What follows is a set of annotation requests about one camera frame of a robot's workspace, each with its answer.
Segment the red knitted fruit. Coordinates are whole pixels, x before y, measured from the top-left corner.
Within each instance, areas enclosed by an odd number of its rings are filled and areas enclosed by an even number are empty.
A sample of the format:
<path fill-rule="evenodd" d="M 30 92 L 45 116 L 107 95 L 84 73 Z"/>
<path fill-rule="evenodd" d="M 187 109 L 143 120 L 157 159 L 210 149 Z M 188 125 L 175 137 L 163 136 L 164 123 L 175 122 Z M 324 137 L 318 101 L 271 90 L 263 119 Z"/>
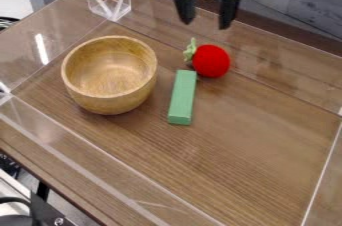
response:
<path fill-rule="evenodd" d="M 192 38 L 183 51 L 184 61 L 192 65 L 199 75 L 222 77 L 230 70 L 231 58 L 224 49 L 212 44 L 196 45 Z"/>

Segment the wooden bowl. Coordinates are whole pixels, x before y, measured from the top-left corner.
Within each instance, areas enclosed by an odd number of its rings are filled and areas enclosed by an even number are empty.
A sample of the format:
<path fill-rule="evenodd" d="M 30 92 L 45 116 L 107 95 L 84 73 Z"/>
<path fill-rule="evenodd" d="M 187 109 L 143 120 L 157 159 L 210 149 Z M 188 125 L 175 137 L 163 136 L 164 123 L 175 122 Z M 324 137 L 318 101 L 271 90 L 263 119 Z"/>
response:
<path fill-rule="evenodd" d="M 156 83 L 157 58 L 137 38 L 89 39 L 67 54 L 60 74 L 68 94 L 87 111 L 117 115 L 147 100 Z"/>

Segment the green rectangular block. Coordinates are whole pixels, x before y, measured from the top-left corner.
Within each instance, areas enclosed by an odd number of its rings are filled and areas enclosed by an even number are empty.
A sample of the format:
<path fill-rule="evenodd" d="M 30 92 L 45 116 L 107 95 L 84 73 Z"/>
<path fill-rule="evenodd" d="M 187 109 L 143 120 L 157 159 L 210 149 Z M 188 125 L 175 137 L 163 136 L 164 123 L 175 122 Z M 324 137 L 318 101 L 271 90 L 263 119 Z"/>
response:
<path fill-rule="evenodd" d="M 191 124 L 195 89 L 196 72 L 191 70 L 177 70 L 167 114 L 167 119 L 171 124 Z"/>

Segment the clear acrylic corner bracket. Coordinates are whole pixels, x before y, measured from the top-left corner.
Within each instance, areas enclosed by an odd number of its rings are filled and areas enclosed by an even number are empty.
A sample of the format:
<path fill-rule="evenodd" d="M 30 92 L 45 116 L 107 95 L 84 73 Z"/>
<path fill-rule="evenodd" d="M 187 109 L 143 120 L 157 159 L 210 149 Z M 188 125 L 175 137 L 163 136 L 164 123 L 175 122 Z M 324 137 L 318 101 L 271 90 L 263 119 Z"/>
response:
<path fill-rule="evenodd" d="M 112 22 L 117 22 L 132 9 L 131 0 L 87 0 L 89 11 Z"/>

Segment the clear acrylic enclosure wall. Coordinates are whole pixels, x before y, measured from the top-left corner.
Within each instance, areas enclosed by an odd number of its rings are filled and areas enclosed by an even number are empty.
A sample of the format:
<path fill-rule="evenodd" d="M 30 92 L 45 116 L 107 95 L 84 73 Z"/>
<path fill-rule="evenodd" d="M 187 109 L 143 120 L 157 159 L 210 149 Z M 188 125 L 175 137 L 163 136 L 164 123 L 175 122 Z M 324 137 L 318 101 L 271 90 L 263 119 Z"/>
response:
<path fill-rule="evenodd" d="M 103 226 L 342 226 L 342 42 L 220 30 L 172 0 L 131 0 L 112 22 L 56 0 L 0 33 L 0 151 Z M 71 98 L 60 68 L 89 39 L 141 40 L 157 58 L 143 104 L 117 115 Z M 219 78 L 191 39 L 230 55 Z M 167 119 L 177 70 L 196 72 L 189 125 Z"/>

